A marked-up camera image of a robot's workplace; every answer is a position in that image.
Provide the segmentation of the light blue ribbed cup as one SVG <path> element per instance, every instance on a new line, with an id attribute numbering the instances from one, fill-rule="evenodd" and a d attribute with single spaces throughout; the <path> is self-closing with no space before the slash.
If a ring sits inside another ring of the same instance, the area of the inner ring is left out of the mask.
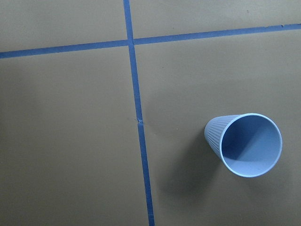
<path id="1" fill-rule="evenodd" d="M 244 178 L 270 171 L 282 152 L 279 128 L 258 113 L 215 117 L 206 124 L 204 135 L 226 168 Z"/>

